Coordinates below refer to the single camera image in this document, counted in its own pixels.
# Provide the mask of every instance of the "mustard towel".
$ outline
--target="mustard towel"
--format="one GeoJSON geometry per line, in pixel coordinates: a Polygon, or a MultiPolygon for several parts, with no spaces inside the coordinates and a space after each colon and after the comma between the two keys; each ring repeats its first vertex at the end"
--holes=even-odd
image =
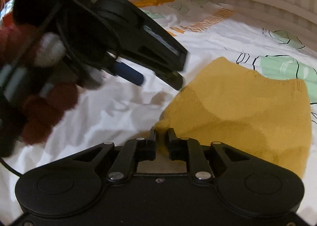
{"type": "Polygon", "coordinates": [[[221,57],[174,98],[155,128],[202,145],[221,141],[287,168],[305,170],[311,115],[305,82],[274,80],[221,57]]]}

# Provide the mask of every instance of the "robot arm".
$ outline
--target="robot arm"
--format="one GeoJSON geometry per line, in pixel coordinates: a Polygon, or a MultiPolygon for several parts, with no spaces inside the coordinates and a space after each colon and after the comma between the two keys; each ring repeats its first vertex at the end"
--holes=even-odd
{"type": "Polygon", "coordinates": [[[187,50],[154,20],[127,0],[15,0],[13,18],[38,31],[21,47],[13,64],[0,71],[0,157],[12,153],[26,117],[21,107],[26,98],[40,92],[53,68],[20,64],[21,57],[45,32],[57,33],[67,55],[63,59],[78,76],[78,84],[96,88],[101,70],[141,85],[143,75],[118,57],[146,68],[175,89],[183,78],[187,50]]]}

